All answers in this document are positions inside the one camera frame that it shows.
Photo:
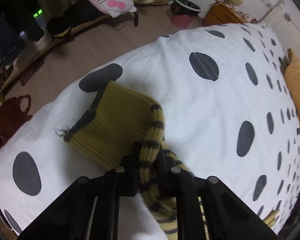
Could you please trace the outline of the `yellow striped knit cardigan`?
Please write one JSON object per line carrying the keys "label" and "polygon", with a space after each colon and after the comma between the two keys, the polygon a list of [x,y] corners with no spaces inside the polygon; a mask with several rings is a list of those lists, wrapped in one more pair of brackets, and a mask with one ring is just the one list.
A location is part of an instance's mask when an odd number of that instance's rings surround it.
{"label": "yellow striped knit cardigan", "polygon": [[175,168],[190,176],[229,176],[231,181],[244,180],[254,184],[253,200],[257,200],[267,184],[267,176],[256,172],[257,160],[271,144],[264,130],[273,127],[273,119],[265,124],[236,120],[226,124],[220,114],[203,115],[210,103],[200,104],[198,111],[176,105],[177,121],[171,126],[177,135],[192,129],[195,145],[180,158],[165,140],[163,107],[153,98],[106,79],[83,79],[81,91],[95,93],[83,116],[64,135],[65,142],[80,150],[97,164],[110,170],[129,155],[134,143],[141,149],[134,165],[140,177],[139,191],[147,208],[168,239],[177,239],[181,220],[177,199],[171,196],[174,185],[164,182],[159,174],[163,168],[157,161],[163,157]]}

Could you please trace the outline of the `white polka dot duvet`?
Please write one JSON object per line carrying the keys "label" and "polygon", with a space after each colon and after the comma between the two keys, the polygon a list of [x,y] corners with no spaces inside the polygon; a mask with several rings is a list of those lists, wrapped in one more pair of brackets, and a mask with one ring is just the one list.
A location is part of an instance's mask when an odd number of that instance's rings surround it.
{"label": "white polka dot duvet", "polygon": [[[65,142],[64,135],[92,104],[95,93],[80,90],[83,79],[119,85],[156,100],[164,110],[165,140],[178,157],[195,145],[192,129],[177,135],[176,105],[203,115],[218,113],[273,127],[264,130],[271,144],[257,160],[256,172],[267,184],[253,200],[254,184],[218,177],[274,233],[284,226],[300,192],[300,122],[282,68],[287,57],[266,23],[219,24],[182,30],[133,50],[74,81],[25,122],[0,149],[0,217],[22,233],[77,178],[95,178],[108,170]],[[138,190],[120,207],[121,239],[168,239]]]}

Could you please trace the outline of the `red plastic bag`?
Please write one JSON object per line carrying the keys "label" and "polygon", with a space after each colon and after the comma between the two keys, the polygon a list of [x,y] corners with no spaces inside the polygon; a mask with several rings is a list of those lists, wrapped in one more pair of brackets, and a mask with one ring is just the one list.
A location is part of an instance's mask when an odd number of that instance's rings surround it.
{"label": "red plastic bag", "polygon": [[[20,107],[23,99],[28,100],[25,111],[22,111]],[[32,119],[32,115],[29,115],[30,107],[30,94],[12,97],[2,104],[0,107],[0,149],[25,122]]]}

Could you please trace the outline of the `wooden nightstand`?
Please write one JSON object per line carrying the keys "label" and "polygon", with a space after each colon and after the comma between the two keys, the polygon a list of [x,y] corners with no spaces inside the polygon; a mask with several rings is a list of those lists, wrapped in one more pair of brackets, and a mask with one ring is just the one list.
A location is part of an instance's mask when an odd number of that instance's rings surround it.
{"label": "wooden nightstand", "polygon": [[203,19],[203,26],[217,25],[217,24],[228,24],[228,23],[249,23],[243,16],[234,11],[229,5],[216,0],[210,6],[210,10]]}

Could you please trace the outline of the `white bed headboard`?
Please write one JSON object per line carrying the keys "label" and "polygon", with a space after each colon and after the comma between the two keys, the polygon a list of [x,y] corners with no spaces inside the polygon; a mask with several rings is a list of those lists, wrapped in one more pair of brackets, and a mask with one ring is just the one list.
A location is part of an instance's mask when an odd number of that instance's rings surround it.
{"label": "white bed headboard", "polygon": [[271,27],[285,50],[292,48],[300,56],[300,27],[286,9],[285,0],[278,0],[275,5],[267,4],[267,7],[268,11],[259,21]]}

